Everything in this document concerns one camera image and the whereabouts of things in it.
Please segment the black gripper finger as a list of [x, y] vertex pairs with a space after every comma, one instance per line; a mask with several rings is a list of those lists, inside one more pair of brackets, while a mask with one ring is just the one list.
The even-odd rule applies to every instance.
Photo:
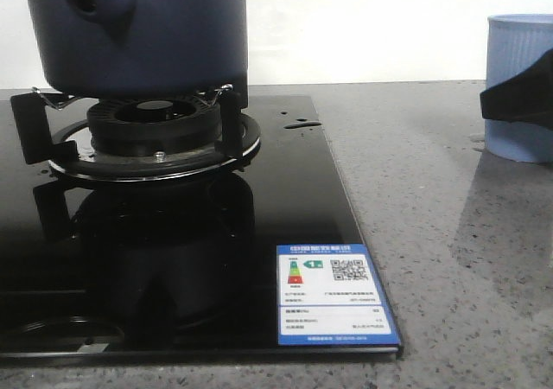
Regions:
[[485, 119], [509, 123], [552, 123], [552, 50], [530, 67], [480, 94]]

